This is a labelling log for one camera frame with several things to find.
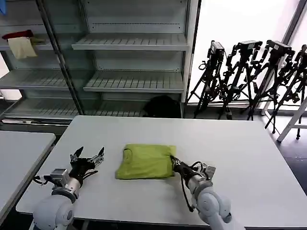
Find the white table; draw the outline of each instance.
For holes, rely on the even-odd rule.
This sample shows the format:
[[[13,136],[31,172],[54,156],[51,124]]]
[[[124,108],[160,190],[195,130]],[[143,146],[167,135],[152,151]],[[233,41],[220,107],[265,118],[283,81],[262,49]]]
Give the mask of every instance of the white table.
[[[215,165],[214,188],[231,199],[232,214],[244,226],[307,227],[307,197],[260,122],[78,116],[39,173],[70,169],[69,155],[78,148],[92,157],[104,145],[105,161],[84,181],[76,218],[205,225],[188,211],[178,176],[115,179],[128,143],[175,145],[182,161]],[[32,183],[17,211],[32,213],[51,187]]]
[[[50,152],[51,133],[0,131],[0,225]]]

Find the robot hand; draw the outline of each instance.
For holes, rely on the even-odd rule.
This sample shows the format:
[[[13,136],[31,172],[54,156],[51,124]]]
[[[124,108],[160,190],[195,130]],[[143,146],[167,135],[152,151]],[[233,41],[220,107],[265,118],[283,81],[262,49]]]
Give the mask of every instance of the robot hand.
[[[231,215],[230,200],[213,190],[211,179],[215,172],[214,167],[200,161],[188,166],[175,157],[171,158],[173,170],[180,174],[182,183],[184,180],[192,194],[192,206],[190,206],[183,190],[191,212],[197,209],[201,220],[209,224],[212,230],[245,230]],[[197,164],[200,165],[200,170],[195,167]]]
[[[50,175],[35,176],[34,181],[54,184],[51,196],[41,200],[34,208],[33,221],[40,230],[65,230],[74,217],[73,203],[79,198],[84,179],[97,173],[95,169],[104,160],[104,147],[92,158],[79,158],[83,147],[71,155],[72,170],[55,169]]]

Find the white cloth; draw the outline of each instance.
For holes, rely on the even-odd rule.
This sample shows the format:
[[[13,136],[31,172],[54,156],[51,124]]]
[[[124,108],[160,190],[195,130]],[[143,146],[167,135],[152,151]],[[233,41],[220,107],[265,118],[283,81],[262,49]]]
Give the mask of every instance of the white cloth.
[[[8,42],[15,58],[37,57],[29,38],[15,37],[8,39]]]

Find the cable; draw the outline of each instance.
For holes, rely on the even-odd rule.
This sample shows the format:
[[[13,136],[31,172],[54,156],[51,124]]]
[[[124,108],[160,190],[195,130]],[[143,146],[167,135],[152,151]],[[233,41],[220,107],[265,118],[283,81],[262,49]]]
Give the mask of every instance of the cable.
[[[224,53],[225,53],[225,58],[226,58],[226,60],[227,60],[227,54],[226,54],[226,51],[224,50]]]
[[[188,208],[189,208],[189,211],[190,211],[190,212],[193,212],[194,209],[193,209],[192,206],[189,204],[189,201],[188,201],[188,198],[187,198],[186,191],[184,190],[184,185],[183,185],[183,178],[182,178],[182,176],[180,176],[180,178],[181,178],[181,187],[182,187],[182,192],[183,192],[184,199],[186,200],[186,203],[187,203],[187,206],[188,206]]]
[[[48,181],[45,181],[45,182],[41,182],[41,181],[38,181],[37,179],[33,178],[33,181],[40,184],[40,185],[46,185],[48,183]]]
[[[201,165],[201,170],[203,169],[202,163],[200,161],[195,162],[194,164],[191,165],[191,168],[193,168],[195,165],[200,164]]]
[[[91,175],[94,175],[95,173],[97,173],[98,171],[93,171],[93,172],[88,172],[84,175],[83,179],[85,180],[87,177],[91,176]]]
[[[200,66],[198,66],[199,70],[205,70],[207,68],[207,64],[205,61],[202,61],[202,63],[200,64]]]

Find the red cloth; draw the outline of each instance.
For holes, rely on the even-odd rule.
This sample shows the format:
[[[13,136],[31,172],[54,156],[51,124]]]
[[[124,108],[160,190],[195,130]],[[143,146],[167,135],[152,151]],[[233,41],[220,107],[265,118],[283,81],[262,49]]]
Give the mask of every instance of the red cloth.
[[[6,34],[3,35],[2,38],[4,40],[8,40],[9,38],[15,38],[15,37],[33,37],[33,36],[34,35],[31,30],[26,30],[26,31],[19,31],[15,33]]]

